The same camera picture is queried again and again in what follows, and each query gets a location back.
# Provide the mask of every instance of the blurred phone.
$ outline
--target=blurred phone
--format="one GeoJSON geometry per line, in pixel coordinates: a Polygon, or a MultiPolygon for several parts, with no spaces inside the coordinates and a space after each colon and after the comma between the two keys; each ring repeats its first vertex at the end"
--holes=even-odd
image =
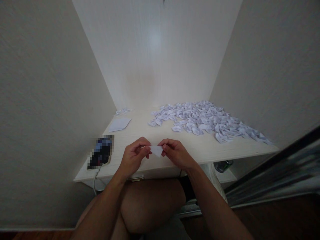
{"type": "Polygon", "coordinates": [[[104,135],[97,140],[97,144],[88,162],[88,170],[100,168],[102,165],[109,163],[113,150],[113,139],[114,135],[104,135]]]}

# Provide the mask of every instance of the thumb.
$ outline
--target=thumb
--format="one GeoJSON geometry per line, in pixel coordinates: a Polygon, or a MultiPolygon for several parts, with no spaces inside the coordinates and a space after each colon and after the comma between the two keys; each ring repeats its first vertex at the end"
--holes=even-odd
{"type": "Polygon", "coordinates": [[[171,156],[174,156],[174,155],[175,155],[175,151],[174,151],[171,147],[169,147],[168,145],[166,145],[166,144],[164,144],[164,145],[162,146],[162,149],[163,149],[167,154],[169,154],[169,155],[171,155],[171,156]]]}
{"type": "Polygon", "coordinates": [[[151,150],[151,148],[148,146],[141,148],[141,151],[138,154],[138,158],[142,160],[145,156],[147,156],[149,154],[150,150],[151,150]]]}

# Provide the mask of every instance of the desk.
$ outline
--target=desk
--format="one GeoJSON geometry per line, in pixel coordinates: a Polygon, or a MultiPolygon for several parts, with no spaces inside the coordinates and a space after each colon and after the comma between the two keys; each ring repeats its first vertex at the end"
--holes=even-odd
{"type": "MultiPolygon", "coordinates": [[[[212,134],[205,133],[204,135],[196,136],[186,131],[181,133],[173,132],[171,130],[173,121],[171,120],[163,121],[162,126],[151,127],[147,123],[153,119],[151,112],[157,110],[159,110],[158,107],[142,111],[131,111],[113,118],[114,120],[125,117],[132,118],[132,120],[126,129],[109,133],[111,121],[104,131],[103,134],[114,134],[113,153],[110,163],[100,169],[97,179],[101,179],[104,184],[107,184],[121,163],[125,147],[142,136],[148,139],[151,145],[157,145],[164,138],[179,140],[199,164],[271,154],[279,150],[276,146],[258,143],[251,138],[234,137],[233,142],[220,144],[212,134]]],[[[88,160],[89,157],[84,162],[74,181],[92,186],[91,182],[96,170],[87,170],[88,160]]],[[[140,168],[132,177],[142,176],[145,179],[166,178],[179,174],[180,170],[167,157],[158,158],[155,155],[150,155],[149,159],[144,158],[142,160],[140,168]]],[[[96,184],[97,189],[99,189],[99,181],[96,181],[96,184]]]]}

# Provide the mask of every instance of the drawer handle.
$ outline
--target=drawer handle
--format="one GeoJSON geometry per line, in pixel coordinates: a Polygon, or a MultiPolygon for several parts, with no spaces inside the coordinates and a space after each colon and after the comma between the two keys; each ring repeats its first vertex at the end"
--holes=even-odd
{"type": "Polygon", "coordinates": [[[129,178],[128,179],[128,181],[131,181],[131,182],[138,182],[138,181],[141,181],[141,180],[144,180],[144,176],[136,177],[136,178],[129,178]]]}

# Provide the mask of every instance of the forearm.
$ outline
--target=forearm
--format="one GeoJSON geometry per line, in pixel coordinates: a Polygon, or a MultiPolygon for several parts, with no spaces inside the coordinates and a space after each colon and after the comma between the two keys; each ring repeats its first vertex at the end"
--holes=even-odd
{"type": "Polygon", "coordinates": [[[198,164],[187,174],[214,239],[253,239],[198,164]]]}
{"type": "Polygon", "coordinates": [[[119,199],[124,184],[125,179],[116,173],[75,230],[72,239],[111,238],[119,214],[119,199]]]}

